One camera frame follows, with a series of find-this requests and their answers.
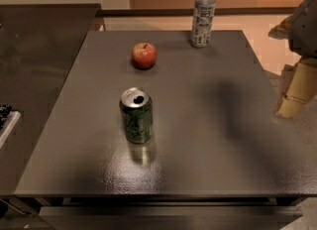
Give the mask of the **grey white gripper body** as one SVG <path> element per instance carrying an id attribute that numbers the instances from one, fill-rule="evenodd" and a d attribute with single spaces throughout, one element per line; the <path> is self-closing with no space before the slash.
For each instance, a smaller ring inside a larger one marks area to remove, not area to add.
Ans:
<path id="1" fill-rule="evenodd" d="M 317 0 L 303 0 L 295 9 L 288 44 L 300 56 L 317 58 Z"/>

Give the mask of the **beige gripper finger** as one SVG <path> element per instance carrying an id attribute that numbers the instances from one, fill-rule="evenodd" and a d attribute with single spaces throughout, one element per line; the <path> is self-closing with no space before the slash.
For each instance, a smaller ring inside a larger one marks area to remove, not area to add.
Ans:
<path id="1" fill-rule="evenodd" d="M 296 65 L 286 64 L 281 73 L 275 114 L 293 118 L 317 94 L 317 58 L 302 57 Z"/>

